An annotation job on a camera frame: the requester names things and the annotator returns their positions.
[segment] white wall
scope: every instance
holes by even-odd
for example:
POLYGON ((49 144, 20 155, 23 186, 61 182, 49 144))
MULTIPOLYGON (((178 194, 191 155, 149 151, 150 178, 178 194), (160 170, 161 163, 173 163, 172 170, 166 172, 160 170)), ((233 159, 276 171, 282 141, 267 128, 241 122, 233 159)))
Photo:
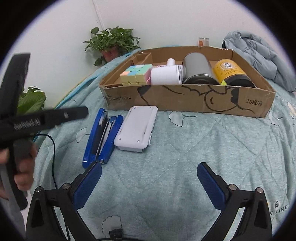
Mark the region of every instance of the white wall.
POLYGON ((63 0, 47 9, 19 37, 0 69, 2 81, 13 53, 31 52, 25 87, 45 91, 45 106, 54 107, 97 67, 85 53, 90 29, 99 26, 92 0, 63 0))
POLYGON ((133 28, 145 48, 166 45, 197 45, 208 37, 210 45, 222 47, 234 30, 263 37, 288 59, 271 32, 248 9, 233 0, 95 0, 103 28, 133 28))

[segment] blue stapler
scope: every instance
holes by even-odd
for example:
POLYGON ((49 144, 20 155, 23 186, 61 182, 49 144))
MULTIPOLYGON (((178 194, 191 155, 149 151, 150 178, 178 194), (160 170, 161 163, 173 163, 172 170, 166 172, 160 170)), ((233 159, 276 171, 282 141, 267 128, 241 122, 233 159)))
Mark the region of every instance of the blue stapler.
POLYGON ((87 168, 93 161, 106 164, 115 148, 114 139, 123 123, 123 116, 108 117, 100 108, 95 118, 83 156, 82 166, 87 168))

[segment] rubik's cube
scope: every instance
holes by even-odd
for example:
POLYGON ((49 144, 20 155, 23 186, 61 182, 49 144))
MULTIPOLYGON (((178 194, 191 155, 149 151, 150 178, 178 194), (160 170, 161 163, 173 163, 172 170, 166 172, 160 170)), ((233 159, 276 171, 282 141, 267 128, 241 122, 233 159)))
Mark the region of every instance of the rubik's cube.
POLYGON ((123 86, 149 85, 152 64, 139 64, 129 66, 120 74, 123 86))

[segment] person's hand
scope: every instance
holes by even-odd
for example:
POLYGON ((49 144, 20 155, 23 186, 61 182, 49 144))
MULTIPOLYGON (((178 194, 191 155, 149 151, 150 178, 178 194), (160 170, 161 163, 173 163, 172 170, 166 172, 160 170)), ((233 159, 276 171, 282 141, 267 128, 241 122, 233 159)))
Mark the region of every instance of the person's hand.
MULTIPOLYGON (((17 166, 19 173, 14 176, 15 183, 18 189, 22 191, 29 190, 33 184, 35 157, 37 155, 36 146, 33 144, 30 150, 31 157, 21 160, 17 166)), ((4 149, 0 151, 0 164, 5 164, 9 159, 9 150, 4 149)), ((0 197, 8 199, 3 184, 0 181, 0 197)))

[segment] potted plant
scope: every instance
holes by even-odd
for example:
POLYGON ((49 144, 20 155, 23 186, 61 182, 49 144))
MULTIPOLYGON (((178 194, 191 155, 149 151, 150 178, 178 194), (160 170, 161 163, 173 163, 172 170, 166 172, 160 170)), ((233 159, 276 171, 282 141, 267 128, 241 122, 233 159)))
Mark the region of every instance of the potted plant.
POLYGON ((139 48, 139 38, 132 36, 132 28, 108 28, 99 32, 99 27, 95 27, 91 30, 91 38, 89 41, 84 41, 88 43, 85 51, 90 47, 93 50, 98 50, 103 55, 98 58, 94 63, 94 66, 99 66, 103 62, 108 63, 114 58, 121 56, 125 53, 133 51, 139 48))
POLYGON ((44 109, 46 95, 44 92, 37 90, 40 89, 36 86, 29 87, 27 92, 24 92, 23 89, 17 104, 18 115, 32 113, 44 109))

